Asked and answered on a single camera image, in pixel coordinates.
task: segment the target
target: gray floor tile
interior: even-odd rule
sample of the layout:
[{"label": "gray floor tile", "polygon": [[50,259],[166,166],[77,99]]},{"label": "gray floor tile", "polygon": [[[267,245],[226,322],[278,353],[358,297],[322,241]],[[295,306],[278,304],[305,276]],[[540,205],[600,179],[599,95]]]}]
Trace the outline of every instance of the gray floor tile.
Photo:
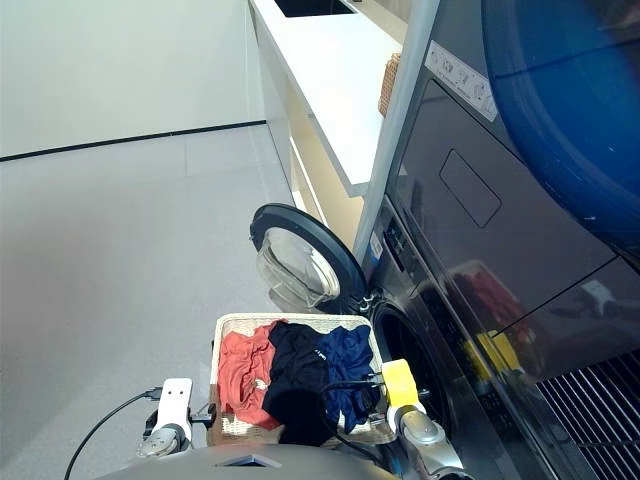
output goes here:
[{"label": "gray floor tile", "polygon": [[[0,477],[61,478],[95,421],[167,377],[198,408],[215,320],[277,311],[248,240],[257,207],[291,203],[266,127],[202,135],[0,165]],[[238,148],[209,169],[217,135]],[[74,477],[122,466],[152,409],[105,424]]]}]

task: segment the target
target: white countertop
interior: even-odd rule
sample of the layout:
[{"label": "white countertop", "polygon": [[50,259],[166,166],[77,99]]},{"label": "white countertop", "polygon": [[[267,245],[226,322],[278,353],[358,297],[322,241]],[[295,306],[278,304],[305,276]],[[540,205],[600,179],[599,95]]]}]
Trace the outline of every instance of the white countertop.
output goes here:
[{"label": "white countertop", "polygon": [[363,195],[384,119],[378,98],[385,65],[401,45],[361,13],[287,18],[273,0],[250,1],[315,115],[345,190]]}]

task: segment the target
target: sink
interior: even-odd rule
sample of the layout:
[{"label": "sink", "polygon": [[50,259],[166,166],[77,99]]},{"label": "sink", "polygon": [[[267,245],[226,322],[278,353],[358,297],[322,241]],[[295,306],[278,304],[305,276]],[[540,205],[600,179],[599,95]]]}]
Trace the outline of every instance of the sink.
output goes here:
[{"label": "sink", "polygon": [[285,17],[315,17],[355,13],[340,0],[275,0]]}]

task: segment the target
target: wicker basket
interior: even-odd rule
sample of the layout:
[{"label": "wicker basket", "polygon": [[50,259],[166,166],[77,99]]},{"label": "wicker basket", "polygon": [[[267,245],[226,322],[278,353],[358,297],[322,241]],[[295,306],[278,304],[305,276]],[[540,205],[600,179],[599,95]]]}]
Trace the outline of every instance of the wicker basket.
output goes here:
[{"label": "wicker basket", "polygon": [[391,55],[391,60],[387,62],[387,67],[384,71],[384,79],[382,80],[382,89],[380,90],[380,100],[378,100],[378,110],[385,117],[387,116],[387,110],[389,109],[389,102],[391,101],[391,92],[393,91],[393,84],[396,81],[396,73],[398,73],[398,64],[400,63],[400,54],[394,53]]},{"label": "wicker basket", "polygon": [[[209,432],[210,444],[224,443],[278,443],[278,438],[282,432],[283,426],[274,430],[266,430],[255,425],[245,423],[238,420],[232,413],[220,412],[220,402],[218,398],[218,361],[220,357],[220,343],[229,332],[238,332],[243,335],[253,335],[253,331],[260,326],[269,325],[274,320],[286,319],[289,323],[301,323],[309,325],[320,333],[329,333],[336,327],[344,327],[347,330],[353,330],[360,325],[369,325],[369,321],[364,317],[352,315],[312,315],[312,314],[277,314],[277,313],[235,313],[225,315],[218,319],[216,323],[215,338],[213,344],[213,357],[211,361],[211,400],[218,407],[218,416]],[[373,330],[369,335],[369,346],[373,352],[371,360],[371,368],[374,372],[379,372],[382,360],[380,351],[376,344]],[[386,412],[386,399],[384,395],[376,407],[379,412]],[[341,433],[341,427],[344,421],[340,419],[338,428]],[[357,425],[353,431],[346,435],[352,441],[377,444],[388,443],[393,440],[394,435],[390,431],[386,423],[371,425],[369,422],[364,425]],[[324,446],[333,446],[336,440],[332,439],[325,443]]]}]

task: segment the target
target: open washer door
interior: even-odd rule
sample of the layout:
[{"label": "open washer door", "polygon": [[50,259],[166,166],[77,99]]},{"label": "open washer door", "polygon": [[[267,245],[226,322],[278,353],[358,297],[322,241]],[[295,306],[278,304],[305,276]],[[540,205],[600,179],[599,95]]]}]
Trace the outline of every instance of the open washer door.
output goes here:
[{"label": "open washer door", "polygon": [[315,218],[271,203],[256,211],[250,233],[274,300],[300,310],[359,313],[368,293],[364,274],[349,249]]}]

